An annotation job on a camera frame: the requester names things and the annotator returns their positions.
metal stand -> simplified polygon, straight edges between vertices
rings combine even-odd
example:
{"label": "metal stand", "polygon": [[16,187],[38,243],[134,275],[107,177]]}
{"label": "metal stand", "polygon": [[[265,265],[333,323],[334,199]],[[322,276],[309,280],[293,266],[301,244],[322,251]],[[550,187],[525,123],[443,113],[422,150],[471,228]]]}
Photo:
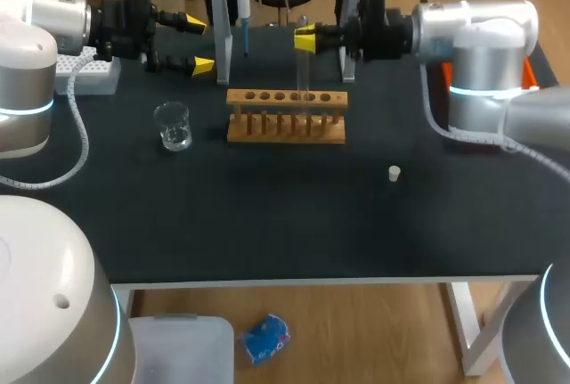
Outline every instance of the metal stand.
{"label": "metal stand", "polygon": [[228,85],[232,64],[232,31],[227,0],[212,0],[212,18],[216,44],[217,84]]}
{"label": "metal stand", "polygon": [[[356,13],[359,0],[343,0],[342,11],[340,13],[340,24],[346,22],[348,16]],[[340,59],[340,70],[342,72],[342,81],[344,83],[354,82],[354,59],[346,55],[345,47],[338,49],[338,57]]]}
{"label": "metal stand", "polygon": [[[341,12],[341,23],[355,13],[359,0],[344,0]],[[228,17],[226,0],[212,0],[212,17],[214,22],[214,41],[216,43],[217,83],[230,83],[230,65],[232,64],[232,32]],[[344,47],[339,51],[342,79],[346,83],[354,82],[354,60],[346,56]]]}
{"label": "metal stand", "polygon": [[461,345],[461,365],[466,376],[481,376],[497,359],[500,331],[512,303],[532,281],[508,282],[495,300],[496,307],[482,329],[466,282],[446,283],[453,319]]}

wooden floor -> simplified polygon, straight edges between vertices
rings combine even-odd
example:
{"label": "wooden floor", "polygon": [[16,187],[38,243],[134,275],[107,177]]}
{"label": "wooden floor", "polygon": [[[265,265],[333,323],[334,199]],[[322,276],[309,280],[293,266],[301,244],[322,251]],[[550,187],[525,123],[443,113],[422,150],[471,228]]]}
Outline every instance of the wooden floor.
{"label": "wooden floor", "polygon": [[[558,80],[570,83],[568,0],[530,0],[541,18],[540,41]],[[153,0],[169,11],[206,19],[203,0]],[[417,0],[387,0],[409,12]],[[313,0],[291,19],[333,22],[334,0]],[[252,24],[276,20],[276,12],[252,5]],[[472,284],[483,311],[500,283]],[[289,325],[292,341],[259,368],[236,355],[237,384],[390,383],[456,384],[505,382],[496,365],[481,379],[460,371],[448,299],[436,284],[313,286],[288,288],[156,290],[139,293],[136,315],[197,313],[225,317],[236,335],[268,313]]]}

test tube rack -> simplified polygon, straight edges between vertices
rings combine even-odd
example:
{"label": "test tube rack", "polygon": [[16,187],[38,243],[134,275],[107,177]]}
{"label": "test tube rack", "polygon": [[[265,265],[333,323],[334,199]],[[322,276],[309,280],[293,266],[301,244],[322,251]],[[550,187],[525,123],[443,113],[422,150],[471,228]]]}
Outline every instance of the test tube rack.
{"label": "test tube rack", "polygon": [[299,100],[296,90],[231,88],[226,103],[233,107],[228,142],[345,143],[346,140],[343,114],[348,107],[347,92],[311,91],[306,100]]}

test tube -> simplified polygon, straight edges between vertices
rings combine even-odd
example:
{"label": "test tube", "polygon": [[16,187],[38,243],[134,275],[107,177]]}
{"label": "test tube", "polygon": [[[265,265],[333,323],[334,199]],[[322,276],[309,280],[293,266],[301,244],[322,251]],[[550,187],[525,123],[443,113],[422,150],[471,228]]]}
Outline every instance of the test tube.
{"label": "test tube", "polygon": [[[297,22],[298,28],[309,26],[309,19],[303,15]],[[297,94],[299,101],[309,100],[309,57],[310,53],[296,50],[297,53]]]}

black tabletop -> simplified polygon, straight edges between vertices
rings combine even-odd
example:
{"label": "black tabletop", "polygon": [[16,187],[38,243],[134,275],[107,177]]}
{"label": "black tabletop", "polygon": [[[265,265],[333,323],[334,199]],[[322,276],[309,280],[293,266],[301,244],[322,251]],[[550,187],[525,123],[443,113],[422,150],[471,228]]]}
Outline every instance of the black tabletop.
{"label": "black tabletop", "polygon": [[[245,59],[234,36],[231,86],[295,88],[290,32],[253,29],[250,43]],[[211,38],[170,30],[158,47],[214,57]],[[556,83],[540,49],[532,63],[543,86]],[[524,156],[440,138],[411,57],[358,63],[353,85],[338,82],[334,53],[313,61],[312,88],[349,93],[342,146],[228,144],[226,88],[213,76],[122,65],[114,96],[79,99],[91,143],[81,172],[43,192],[0,188],[69,215],[112,282],[537,274],[570,251],[567,183]],[[437,68],[430,84],[437,95]],[[177,154],[160,148],[153,124],[166,101],[190,109],[194,141]],[[570,165],[570,154],[546,152]],[[46,147],[1,161],[0,174],[49,180],[78,154],[58,98]],[[395,184],[392,165],[402,169]]]}

